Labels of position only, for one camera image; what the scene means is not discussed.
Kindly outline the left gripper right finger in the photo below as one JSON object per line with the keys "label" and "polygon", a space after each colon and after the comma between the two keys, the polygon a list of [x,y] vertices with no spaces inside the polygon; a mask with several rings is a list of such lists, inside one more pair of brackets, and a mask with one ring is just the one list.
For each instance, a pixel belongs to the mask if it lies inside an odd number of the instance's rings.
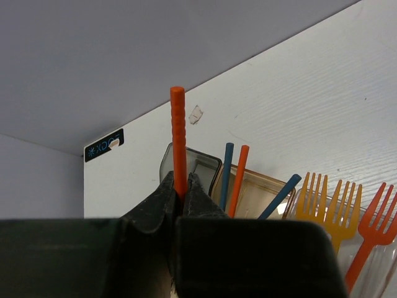
{"label": "left gripper right finger", "polygon": [[191,174],[176,220],[179,297],[347,297],[331,242],[318,225],[231,219]]}

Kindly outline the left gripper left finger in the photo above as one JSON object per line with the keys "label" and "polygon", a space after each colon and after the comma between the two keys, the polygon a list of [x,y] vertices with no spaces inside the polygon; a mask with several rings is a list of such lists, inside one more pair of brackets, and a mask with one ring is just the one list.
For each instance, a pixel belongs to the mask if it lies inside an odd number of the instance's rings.
{"label": "left gripper left finger", "polygon": [[119,218],[1,221],[2,297],[169,297],[174,176]]}

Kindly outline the red plastic chopstick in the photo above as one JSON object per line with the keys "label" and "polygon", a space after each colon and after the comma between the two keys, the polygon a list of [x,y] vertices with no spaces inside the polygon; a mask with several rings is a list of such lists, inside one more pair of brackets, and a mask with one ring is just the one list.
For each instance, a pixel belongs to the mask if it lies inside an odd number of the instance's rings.
{"label": "red plastic chopstick", "polygon": [[170,88],[172,147],[174,163],[174,189],[181,202],[187,192],[187,157],[185,131],[185,90],[181,86]]}
{"label": "red plastic chopstick", "polygon": [[248,145],[243,145],[241,147],[240,155],[239,155],[239,161],[238,161],[238,167],[236,171],[236,177],[234,180],[234,187],[233,187],[233,192],[231,196],[231,203],[230,203],[230,208],[228,215],[231,218],[234,218],[235,212],[236,212],[236,207],[238,204],[238,197],[239,197],[239,192],[241,189],[243,177],[244,177],[244,171],[248,159],[248,154],[249,154],[249,146]]}

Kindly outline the orange plastic fork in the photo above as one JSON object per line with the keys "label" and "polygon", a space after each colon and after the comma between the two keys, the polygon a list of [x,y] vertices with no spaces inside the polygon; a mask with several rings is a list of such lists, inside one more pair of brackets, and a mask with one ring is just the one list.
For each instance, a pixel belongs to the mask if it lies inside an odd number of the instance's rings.
{"label": "orange plastic fork", "polygon": [[326,213],[328,176],[307,172],[297,199],[295,218],[322,225]]}
{"label": "orange plastic fork", "polygon": [[339,180],[332,195],[332,199],[326,210],[324,228],[331,236],[331,242],[337,255],[344,240],[354,237],[360,219],[360,205],[362,198],[362,185],[356,187],[356,183],[345,183],[342,198],[339,195],[342,190],[342,180]]}

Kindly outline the red plastic fork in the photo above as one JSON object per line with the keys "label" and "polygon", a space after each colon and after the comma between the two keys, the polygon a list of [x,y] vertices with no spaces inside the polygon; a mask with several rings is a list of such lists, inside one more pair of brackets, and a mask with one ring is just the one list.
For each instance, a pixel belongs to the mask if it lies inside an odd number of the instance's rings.
{"label": "red plastic fork", "polygon": [[387,212],[385,212],[385,208],[388,204],[394,185],[389,186],[386,196],[382,200],[380,209],[375,219],[372,221],[372,217],[375,214],[385,188],[386,183],[382,183],[371,203],[367,207],[367,210],[365,211],[361,221],[359,222],[358,232],[364,241],[357,251],[356,256],[353,259],[352,264],[350,265],[345,276],[345,282],[349,293],[352,292],[355,283],[365,265],[365,262],[373,248],[377,245],[389,245],[396,238],[396,214],[394,215],[393,220],[390,222],[388,228],[386,228],[396,207],[396,194]]}

